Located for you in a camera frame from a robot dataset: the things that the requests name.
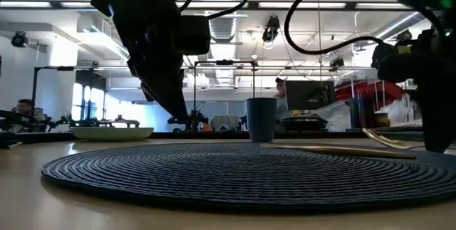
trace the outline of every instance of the camera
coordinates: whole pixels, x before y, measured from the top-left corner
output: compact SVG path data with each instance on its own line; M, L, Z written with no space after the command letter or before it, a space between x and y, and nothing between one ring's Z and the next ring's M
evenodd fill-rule
M26 48L28 46L29 39L26 36L25 31L17 31L11 39L11 45L17 48Z

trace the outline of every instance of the round placemat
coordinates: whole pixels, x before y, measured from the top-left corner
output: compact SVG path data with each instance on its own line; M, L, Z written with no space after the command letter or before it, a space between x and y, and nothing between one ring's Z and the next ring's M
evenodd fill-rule
M344 211L456 197L456 157L324 155L254 143L148 145L69 155L46 179L119 199L193 209Z

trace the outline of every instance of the bowl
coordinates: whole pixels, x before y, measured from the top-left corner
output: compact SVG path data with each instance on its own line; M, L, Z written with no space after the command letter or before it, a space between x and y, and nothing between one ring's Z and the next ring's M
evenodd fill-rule
M75 137L84 140L126 141L148 138L154 132L153 127L72 127Z

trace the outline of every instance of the table surface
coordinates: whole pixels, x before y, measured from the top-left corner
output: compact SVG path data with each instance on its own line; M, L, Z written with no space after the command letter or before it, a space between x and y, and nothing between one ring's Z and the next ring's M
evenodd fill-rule
M55 142L19 145L0 150L1 230L89 229L339 229L413 230L454 229L456 202L412 209L324 215L210 214L157 209L100 199L61 189L41 179L43 164L88 150L172 142L226 140L145 140L129 143ZM372 140L276 140L286 143L324 143L378 146Z

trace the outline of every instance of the black cable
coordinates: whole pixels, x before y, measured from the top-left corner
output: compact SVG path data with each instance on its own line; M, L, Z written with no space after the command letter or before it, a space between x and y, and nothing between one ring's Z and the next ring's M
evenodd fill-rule
M288 11L288 14L286 15L286 18L285 18L285 24L284 24L284 33L285 33L285 38L286 38L286 41L288 41L288 43L290 44L290 46L292 48L294 48L296 51L300 52L300 53L304 53L304 54L307 54L307 55L321 55L321 54L324 54L324 53L328 53L328 52L331 52L331 51L334 51L336 49L339 49L339 48L342 48L344 46L347 46L347 45L350 45L352 43L355 43L355 42L359 42L359 41L375 41L376 43L383 43L382 40L380 40L379 38L376 38L376 37L370 37L370 36L364 36L364 37L358 37L358 38L353 38L349 41L344 41L343 43L340 43L338 45L335 45L335 46L332 46L330 48L325 48L323 50L319 50L319 51L307 51L306 49L304 48L301 48L300 46L298 46L296 43L294 43L294 41L291 39L291 35L290 35L290 21L291 21L291 17L293 16L293 13L295 12L295 10L298 8L298 5L302 2L303 0L295 0L295 2L293 3L293 5L291 5L291 8L290 10Z
M187 9L188 5L190 5L191 2L192 0L186 0L185 3L179 8L179 10L181 12L184 11L185 9Z
M439 33L440 38L445 37L445 28L443 27L442 22L440 22L439 18L437 18L431 10L426 9L425 7L415 7L414 9L420 12L427 20L429 20L429 22Z
M209 20L211 20L211 19L215 19L215 18L220 17L220 16L224 16L224 15L227 15L227 14L234 13L234 12L238 11L239 9L241 9L247 2L248 2L248 0L243 0L241 3L239 3L239 4L238 4L237 6L235 6L234 8L232 8L232 9L227 9L227 10L225 10L225 11L221 11L221 12L212 14L212 15L208 16L207 18L208 18Z

